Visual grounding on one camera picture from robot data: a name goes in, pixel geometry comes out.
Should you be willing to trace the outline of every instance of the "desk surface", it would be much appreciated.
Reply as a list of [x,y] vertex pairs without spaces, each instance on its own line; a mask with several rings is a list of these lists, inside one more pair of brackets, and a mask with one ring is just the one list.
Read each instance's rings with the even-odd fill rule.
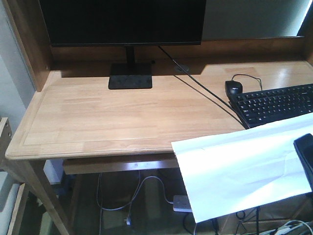
[[[313,83],[313,68],[305,61],[210,65],[205,59],[189,59],[183,63],[226,102],[224,82],[236,73],[260,77],[264,90]],[[108,90],[108,77],[69,77],[65,72],[51,71],[42,92],[34,94],[7,149],[7,158],[172,153],[172,141],[243,130],[215,104],[222,105],[217,99],[188,76],[175,72],[170,61],[157,61],[153,74],[152,89]],[[243,84],[244,92],[260,89],[254,79],[236,80]]]

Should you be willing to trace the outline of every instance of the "black keyboard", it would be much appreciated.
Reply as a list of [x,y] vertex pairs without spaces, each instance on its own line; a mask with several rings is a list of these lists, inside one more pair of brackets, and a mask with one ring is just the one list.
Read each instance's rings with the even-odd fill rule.
[[233,94],[228,98],[245,128],[313,112],[313,84]]

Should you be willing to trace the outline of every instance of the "white sheet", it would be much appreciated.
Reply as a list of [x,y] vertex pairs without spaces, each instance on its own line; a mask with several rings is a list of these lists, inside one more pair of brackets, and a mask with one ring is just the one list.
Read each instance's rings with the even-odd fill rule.
[[311,191],[293,141],[313,113],[230,134],[173,142],[195,221]]

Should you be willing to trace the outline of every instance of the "black mouse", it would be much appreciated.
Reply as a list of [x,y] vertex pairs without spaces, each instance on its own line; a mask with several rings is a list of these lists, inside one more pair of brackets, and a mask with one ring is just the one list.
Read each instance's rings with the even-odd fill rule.
[[231,94],[240,94],[243,92],[243,86],[240,82],[234,80],[225,81],[225,91],[227,97]]

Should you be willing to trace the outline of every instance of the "electrical outlet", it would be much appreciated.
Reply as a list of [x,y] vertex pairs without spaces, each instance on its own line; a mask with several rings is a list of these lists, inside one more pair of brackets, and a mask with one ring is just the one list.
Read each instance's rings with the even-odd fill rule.
[[173,210],[175,212],[192,212],[188,196],[175,195],[173,202]]

